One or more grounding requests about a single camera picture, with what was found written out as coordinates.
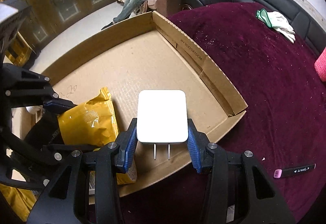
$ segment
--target purple tablecloth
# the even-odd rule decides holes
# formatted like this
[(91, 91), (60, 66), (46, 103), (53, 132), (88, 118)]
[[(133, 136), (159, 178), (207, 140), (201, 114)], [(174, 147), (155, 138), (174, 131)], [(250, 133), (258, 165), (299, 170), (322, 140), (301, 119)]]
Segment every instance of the purple tablecloth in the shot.
[[(274, 180), (298, 221), (326, 180), (326, 88), (306, 43), (296, 36), (291, 44), (257, 20), (261, 8), (258, 3), (219, 3), (182, 11), (170, 20), (210, 55), (249, 105), (219, 142), (223, 148), (251, 150), (270, 176), (278, 168), (316, 163), (313, 172)], [(206, 180), (189, 165), (123, 197), (126, 224), (198, 223)]]

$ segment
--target cardboard box lid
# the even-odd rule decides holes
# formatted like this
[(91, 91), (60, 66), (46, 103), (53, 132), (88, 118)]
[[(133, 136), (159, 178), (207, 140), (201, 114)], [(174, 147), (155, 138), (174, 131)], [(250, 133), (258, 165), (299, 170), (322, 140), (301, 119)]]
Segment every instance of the cardboard box lid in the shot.
[[(75, 104), (95, 97), (107, 86), (120, 131), (137, 116), (144, 89), (180, 89), (186, 94), (188, 118), (211, 141), (221, 139), (245, 114), (247, 104), (225, 74), (185, 33), (157, 12), (111, 26), (68, 51), (43, 73), (61, 98)], [(138, 143), (136, 183), (121, 186), (120, 196), (143, 189), (190, 163), (186, 144)]]

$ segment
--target white tile floor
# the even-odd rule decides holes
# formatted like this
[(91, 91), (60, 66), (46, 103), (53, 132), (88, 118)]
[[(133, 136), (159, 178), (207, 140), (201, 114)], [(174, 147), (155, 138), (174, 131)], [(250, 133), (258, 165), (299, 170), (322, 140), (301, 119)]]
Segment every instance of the white tile floor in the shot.
[(42, 73), (71, 48), (98, 33), (121, 12), (122, 3), (114, 2), (86, 16), (53, 39), (35, 60), (31, 71)]

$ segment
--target black shoe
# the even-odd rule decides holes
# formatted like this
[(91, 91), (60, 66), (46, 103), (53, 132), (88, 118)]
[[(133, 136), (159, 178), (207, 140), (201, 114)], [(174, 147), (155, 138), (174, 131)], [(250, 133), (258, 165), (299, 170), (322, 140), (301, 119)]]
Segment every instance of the black shoe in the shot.
[(110, 26), (113, 25), (113, 24), (114, 24), (114, 23), (112, 22), (112, 23), (110, 23), (110, 24), (104, 26), (104, 27), (101, 29), (101, 31), (104, 30), (104, 29), (106, 29), (106, 28), (108, 28), (108, 27), (110, 27)]

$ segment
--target blue ribbed rubber pad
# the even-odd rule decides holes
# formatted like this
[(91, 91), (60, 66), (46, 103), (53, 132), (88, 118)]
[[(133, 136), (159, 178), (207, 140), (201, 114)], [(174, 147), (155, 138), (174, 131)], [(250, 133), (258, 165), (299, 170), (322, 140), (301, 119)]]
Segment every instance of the blue ribbed rubber pad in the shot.
[(191, 128), (188, 126), (188, 139), (187, 139), (188, 151), (190, 154), (193, 167), (198, 173), (202, 171), (202, 164), (200, 162), (200, 152), (195, 141), (195, 136)]
[(124, 157), (125, 163), (124, 163), (123, 169), (125, 170), (125, 173), (131, 167), (132, 160), (134, 158), (134, 154), (136, 151), (137, 142), (138, 142), (138, 139), (137, 139), (137, 135), (136, 135), (136, 126), (135, 126), (134, 130), (132, 131), (128, 146), (126, 148), (126, 155)]

